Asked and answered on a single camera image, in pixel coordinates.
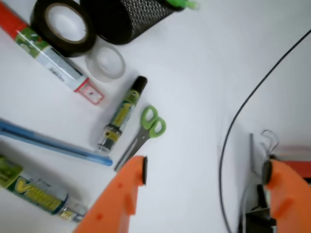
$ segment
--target glue bottle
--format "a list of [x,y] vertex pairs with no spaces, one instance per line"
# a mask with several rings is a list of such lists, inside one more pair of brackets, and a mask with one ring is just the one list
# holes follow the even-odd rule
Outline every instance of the glue bottle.
[[64,189],[52,186],[23,167],[0,155],[0,187],[64,220],[80,222],[87,208]]
[[0,27],[71,90],[80,93],[95,105],[104,99],[104,94],[90,82],[85,74],[14,15],[2,2],[0,2]]

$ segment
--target green cap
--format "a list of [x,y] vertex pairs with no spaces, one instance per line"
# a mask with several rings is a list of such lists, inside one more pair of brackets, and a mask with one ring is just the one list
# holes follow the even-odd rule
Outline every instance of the green cap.
[[166,0],[170,5],[174,7],[183,7],[190,8],[193,10],[198,10],[200,8],[200,4],[196,1],[188,1],[188,0]]

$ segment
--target scissors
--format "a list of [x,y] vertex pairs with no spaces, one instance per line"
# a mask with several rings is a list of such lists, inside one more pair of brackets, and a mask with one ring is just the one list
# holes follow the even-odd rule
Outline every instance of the scissors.
[[[147,118],[149,111],[152,111],[153,116],[150,120]],[[161,125],[161,130],[156,132],[156,127],[158,124]],[[125,153],[118,161],[114,170],[119,171],[124,164],[129,161],[136,152],[144,145],[144,143],[150,138],[160,137],[166,131],[166,123],[162,118],[159,118],[157,109],[152,105],[149,105],[144,109],[140,118],[140,130],[136,137],[133,139],[129,147],[126,149]]]

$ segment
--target yellow label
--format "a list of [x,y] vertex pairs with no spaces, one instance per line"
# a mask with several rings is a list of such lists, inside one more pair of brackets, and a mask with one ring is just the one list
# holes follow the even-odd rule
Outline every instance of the yellow label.
[[128,112],[130,111],[131,107],[132,107],[131,103],[124,103],[122,108],[120,109],[118,115],[113,120],[112,124],[117,126],[117,127],[120,127],[123,124],[123,122],[124,122]]
[[24,196],[28,197],[30,200],[37,202],[48,210],[55,210],[61,201],[50,194],[47,194],[40,188],[33,186],[31,183],[26,183],[24,178],[19,177],[15,185],[15,190],[18,193],[24,193]]
[[111,140],[113,140],[113,141],[115,141],[115,142],[116,142],[116,141],[119,139],[119,137],[120,137],[119,134],[114,133],[114,132],[112,132],[112,131],[107,131],[107,132],[105,133],[105,135],[106,135],[106,138],[109,138],[109,139],[111,139]]
[[64,219],[70,219],[73,217],[73,212],[67,210],[67,211],[64,211],[61,215],[60,215],[61,218],[64,218]]

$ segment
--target red cap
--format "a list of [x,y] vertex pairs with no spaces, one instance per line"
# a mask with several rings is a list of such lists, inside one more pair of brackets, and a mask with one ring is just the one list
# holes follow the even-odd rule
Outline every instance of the red cap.
[[27,24],[0,2],[0,27],[15,39],[18,32],[27,27]]

